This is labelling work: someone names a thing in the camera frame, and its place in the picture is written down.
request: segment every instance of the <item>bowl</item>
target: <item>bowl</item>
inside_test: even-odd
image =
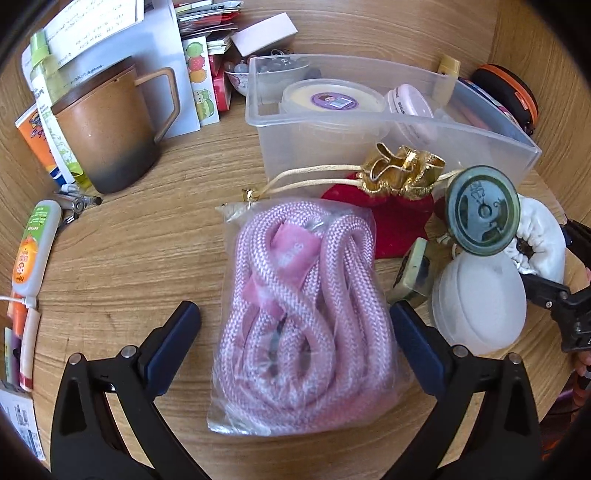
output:
[[[247,73],[234,73],[225,70],[226,75],[230,79],[230,83],[234,89],[240,93],[240,95],[246,96],[248,91],[248,72]]]
[[[308,72],[309,64],[301,65],[294,69],[279,70],[278,72],[258,72],[261,95],[263,97],[279,97],[283,95],[283,90],[292,83],[303,80]],[[246,96],[248,91],[248,73],[234,73],[225,70],[230,79],[230,83],[240,95]]]

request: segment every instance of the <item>wood grain surface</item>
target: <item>wood grain surface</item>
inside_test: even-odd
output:
[[[502,0],[490,61],[533,91],[543,150],[536,170],[569,217],[591,222],[591,90],[568,52],[522,0]]]
[[[240,25],[287,12],[296,53],[354,55],[436,70],[446,53],[471,73],[491,51],[498,0],[248,0]]]
[[[158,165],[138,184],[108,196],[60,234],[40,296],[43,316],[34,368],[35,409],[46,454],[56,393],[69,355],[82,352],[97,359],[114,356],[129,343],[139,345],[184,299],[201,308],[203,328],[157,406],[214,479],[379,478],[434,405],[415,382],[399,406],[363,428],[281,439],[229,437],[207,430],[227,260],[222,219],[215,207],[240,201],[241,188],[265,181],[256,129],[244,123],[243,115],[243,106],[236,102],[221,123],[173,139]],[[560,217],[556,200],[535,173],[521,192],[539,198]],[[432,220],[429,232],[442,233],[443,225]],[[378,263],[384,288],[391,285],[398,265],[398,260]],[[567,280],[581,287],[583,277],[580,264],[569,257]],[[420,313],[426,319],[426,307]],[[525,359],[544,414],[570,372],[569,358],[560,352],[557,326],[545,311],[531,307],[524,332],[511,350]],[[132,454],[145,461],[120,406],[113,406]],[[459,454],[477,407],[478,399],[448,460]]]

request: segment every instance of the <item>pink rope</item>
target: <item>pink rope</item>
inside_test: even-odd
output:
[[[316,226],[322,238],[320,258],[301,289],[282,281],[270,251],[286,222]],[[242,228],[235,261],[213,375],[239,432],[320,432],[372,420],[394,405],[395,343],[374,284],[374,238],[365,220],[336,216],[313,202],[284,203]],[[282,327],[243,298],[252,275],[285,312]]]

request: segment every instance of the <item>container lid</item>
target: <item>container lid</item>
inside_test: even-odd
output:
[[[433,118],[433,112],[425,97],[408,83],[404,83],[394,90],[390,90],[387,99],[392,113]],[[437,131],[429,125],[398,124],[398,126],[401,128],[404,136],[413,144],[428,144],[437,139]]]
[[[281,107],[286,113],[383,112],[386,100],[359,83],[333,79],[302,80],[283,91]]]
[[[49,46],[47,45],[45,30],[38,30],[31,37],[31,65],[33,68],[49,55]]]
[[[466,326],[489,351],[506,348],[517,340],[527,313],[525,289],[515,264],[504,252],[485,258],[464,252],[456,261],[456,282],[449,285],[457,286]]]
[[[496,168],[477,166],[461,172],[446,197],[447,224],[464,250],[483,257],[495,255],[515,238],[519,197]]]
[[[123,59],[111,65],[110,67],[107,67],[105,70],[102,70],[101,72],[94,74],[92,77],[88,78],[80,85],[75,86],[67,94],[61,97],[51,107],[51,112],[53,113],[53,115],[58,115],[59,113],[63,112],[66,108],[68,108],[70,105],[84,97],[84,95],[87,95],[98,86],[108,82],[109,80],[111,80],[111,78],[116,77],[118,74],[130,69],[134,65],[134,58],[127,57],[126,59]]]

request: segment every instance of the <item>plastic storage box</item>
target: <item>plastic storage box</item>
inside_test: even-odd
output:
[[[249,64],[246,121],[258,128],[270,179],[293,168],[362,164],[382,141],[393,151],[409,145],[439,155],[446,171],[496,167],[518,185],[541,154],[501,111],[451,77],[337,55],[292,55],[295,68],[260,72],[268,59]],[[407,112],[417,99],[417,111]]]

